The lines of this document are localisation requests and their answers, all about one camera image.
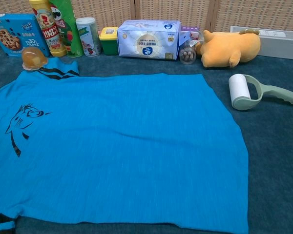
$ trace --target lint roller handle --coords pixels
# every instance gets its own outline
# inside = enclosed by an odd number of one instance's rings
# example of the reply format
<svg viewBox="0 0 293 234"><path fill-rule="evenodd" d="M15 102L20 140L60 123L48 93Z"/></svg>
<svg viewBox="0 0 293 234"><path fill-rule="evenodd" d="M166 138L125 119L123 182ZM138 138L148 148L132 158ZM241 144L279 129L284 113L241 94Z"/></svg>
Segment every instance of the lint roller handle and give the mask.
<svg viewBox="0 0 293 234"><path fill-rule="evenodd" d="M283 88L272 86L272 85L263 85L262 84L262 91L265 94L269 94L269 95L275 96L277 98L281 98L281 99L293 104L293 92L291 92L287 89L283 89Z"/></svg>

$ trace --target wicker panel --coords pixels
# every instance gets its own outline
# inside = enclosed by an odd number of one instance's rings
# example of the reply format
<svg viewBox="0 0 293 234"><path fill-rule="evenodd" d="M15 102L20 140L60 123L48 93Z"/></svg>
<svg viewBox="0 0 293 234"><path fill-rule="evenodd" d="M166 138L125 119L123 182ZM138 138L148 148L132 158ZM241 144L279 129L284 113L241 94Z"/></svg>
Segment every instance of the wicker panel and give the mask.
<svg viewBox="0 0 293 234"><path fill-rule="evenodd" d="M0 0L0 13L33 12L28 0Z"/></svg>
<svg viewBox="0 0 293 234"><path fill-rule="evenodd" d="M293 0L222 0L215 31L232 25L293 31Z"/></svg>
<svg viewBox="0 0 293 234"><path fill-rule="evenodd" d="M130 0L72 0L75 17L94 17L99 30L104 27L119 27L125 20L131 19L130 2Z"/></svg>
<svg viewBox="0 0 293 234"><path fill-rule="evenodd" d="M208 8L209 0L139 0L136 13L138 19L179 20L184 26L203 29Z"/></svg>

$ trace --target lint roller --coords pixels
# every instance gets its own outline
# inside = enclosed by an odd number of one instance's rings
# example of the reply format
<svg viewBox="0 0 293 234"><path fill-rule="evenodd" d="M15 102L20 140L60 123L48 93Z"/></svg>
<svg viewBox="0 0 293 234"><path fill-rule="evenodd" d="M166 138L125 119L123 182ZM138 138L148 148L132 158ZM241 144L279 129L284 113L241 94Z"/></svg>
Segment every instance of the lint roller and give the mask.
<svg viewBox="0 0 293 234"><path fill-rule="evenodd" d="M258 99L251 99L247 83L255 85ZM293 92L280 87L262 84L249 75L235 74L231 76L229 78L229 89L231 104L233 108L239 111L248 110L256 106L264 94L281 98L293 104Z"/></svg>

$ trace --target stuffed toy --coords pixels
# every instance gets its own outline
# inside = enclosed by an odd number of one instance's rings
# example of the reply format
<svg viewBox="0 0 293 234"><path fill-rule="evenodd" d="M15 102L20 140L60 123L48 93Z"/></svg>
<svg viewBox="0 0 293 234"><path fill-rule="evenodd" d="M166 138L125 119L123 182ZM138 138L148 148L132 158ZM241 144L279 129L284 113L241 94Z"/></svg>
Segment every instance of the stuffed toy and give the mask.
<svg viewBox="0 0 293 234"><path fill-rule="evenodd" d="M243 30L239 33L203 31L204 42L197 43L195 50L202 55L204 67L235 67L239 62L248 62L260 49L259 31Z"/></svg>

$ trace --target green can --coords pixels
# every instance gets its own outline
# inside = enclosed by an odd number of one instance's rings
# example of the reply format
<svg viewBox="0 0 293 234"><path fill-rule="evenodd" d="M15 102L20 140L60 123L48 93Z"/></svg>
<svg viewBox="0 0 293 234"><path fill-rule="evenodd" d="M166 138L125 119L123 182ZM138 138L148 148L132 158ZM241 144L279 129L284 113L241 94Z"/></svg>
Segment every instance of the green can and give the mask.
<svg viewBox="0 0 293 234"><path fill-rule="evenodd" d="M67 56L79 57L84 54L81 44L73 6L70 0L49 0L55 23L59 29L62 44Z"/></svg>

